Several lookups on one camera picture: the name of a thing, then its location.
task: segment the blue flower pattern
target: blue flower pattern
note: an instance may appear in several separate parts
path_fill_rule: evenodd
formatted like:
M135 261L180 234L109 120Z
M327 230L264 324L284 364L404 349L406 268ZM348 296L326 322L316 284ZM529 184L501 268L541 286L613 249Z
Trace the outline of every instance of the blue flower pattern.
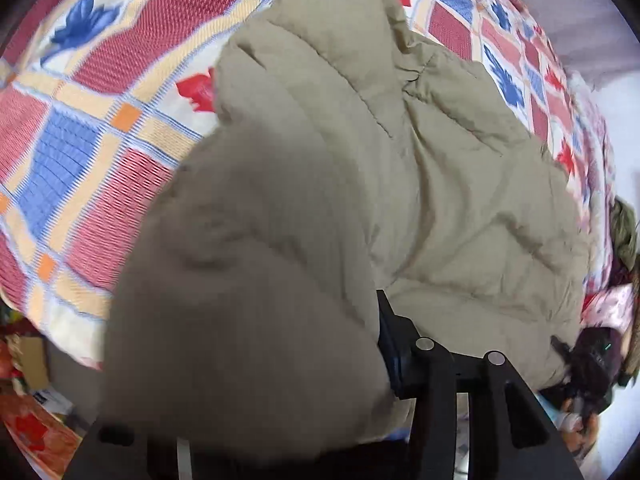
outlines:
M509 21L509 16L507 15L506 10L504 10L504 7L498 2L494 2L491 4L491 8L495 13L496 18L498 18L500 26L507 32L511 32L511 22Z
M537 94L538 99L540 99L540 102L546 103L544 85L542 83L542 78L540 77L540 74L538 74L538 72L536 72L535 70L530 69L526 63L524 68L527 70L527 75L529 76L531 87L533 88L533 91Z
M498 86L502 91L502 95L504 96L504 100L511 106L515 106L516 108L521 106L524 108L524 97L522 95L522 90L520 90L514 83L511 78L511 74L502 68L500 63L495 56L491 53L491 51L484 46L484 52L491 63L491 72L495 74L498 78Z
M580 142L580 136L578 135L578 126L576 125L574 125L571 139L575 155L582 155L582 143Z
M94 9L94 0L78 0L66 16L65 27L56 29L51 38L52 49L40 59L40 65L63 50L91 41L116 20L119 12L120 6L101 5Z
M522 23L522 31L524 32L524 37L528 40L533 38L533 29L525 22Z

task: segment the clothing pile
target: clothing pile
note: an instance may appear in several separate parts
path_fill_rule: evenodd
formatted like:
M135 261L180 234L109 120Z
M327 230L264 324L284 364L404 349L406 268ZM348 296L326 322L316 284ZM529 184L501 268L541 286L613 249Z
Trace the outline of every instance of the clothing pile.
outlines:
M619 355L614 377L619 384L627 384L629 377L638 374L640 366L640 349L636 348L639 338L636 214L628 203L615 195L613 153L607 125L591 89L577 73L570 76L568 87L578 110L577 126L582 133L590 183L587 187L590 270L585 284L581 326L615 330Z
M575 341L587 245L566 173L484 66L410 31L398 0L275 0L215 73L220 124L114 292L105 416L259 460L389 434L407 407L377 288L450 351L558 380L549 340Z

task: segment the bed sheet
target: bed sheet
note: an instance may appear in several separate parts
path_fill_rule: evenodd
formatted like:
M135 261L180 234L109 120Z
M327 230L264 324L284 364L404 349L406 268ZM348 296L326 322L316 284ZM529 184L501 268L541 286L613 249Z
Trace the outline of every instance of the bed sheet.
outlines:
M111 291L141 218L216 126L226 39L272 0L38 0L0 59L3 299L99 367ZM410 27L484 64L590 202L567 79L519 0L399 0Z

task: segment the quilted fabric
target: quilted fabric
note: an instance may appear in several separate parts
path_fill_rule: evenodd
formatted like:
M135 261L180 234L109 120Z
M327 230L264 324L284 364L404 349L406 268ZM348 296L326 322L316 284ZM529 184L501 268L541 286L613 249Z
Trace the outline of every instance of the quilted fabric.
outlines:
M0 286L99 366L118 272L148 204L216 126L215 64L272 0L39 0L0 59ZM409 26L482 62L568 173L589 225L566 76L519 0L400 0Z

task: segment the pink fabric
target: pink fabric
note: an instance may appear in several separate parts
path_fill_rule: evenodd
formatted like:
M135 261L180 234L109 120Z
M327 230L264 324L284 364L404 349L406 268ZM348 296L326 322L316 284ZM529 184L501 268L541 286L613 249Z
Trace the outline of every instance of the pink fabric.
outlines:
M568 131L572 131L573 123L569 110L566 108L564 100L556 97L551 92L546 92L546 102L549 106L549 112L551 115L556 116Z
M433 7L429 33L462 59L471 60L471 33L469 29L439 3Z
M533 117L533 131L546 145L549 132L549 119L544 110L538 106L536 98L531 95L531 115Z
M22 311L24 305L25 275L0 231L0 286L12 306Z
M485 18L482 19L482 35L498 48L504 59L511 63L519 74L522 74L520 69L520 58L522 57L520 50Z
M633 319L634 289L631 283L596 294L582 311L582 327L603 326L625 333Z
M13 87L0 91L0 180L31 145L47 111L44 102Z
M171 176L150 156L127 149L78 229L69 266L92 285L111 289L146 208Z
M538 51L533 46L530 41L527 41L522 37L520 33L518 33L520 37L520 41L524 45L524 56L527 58L527 61L531 63L531 65L540 72L540 56L538 56Z
M549 59L553 59L555 62L558 62L555 54L549 49L548 43L545 43L545 41L543 41L539 36L534 36L531 43L538 51L542 52Z
M135 25L98 45L73 79L97 92L126 92L151 63L234 1L149 0Z

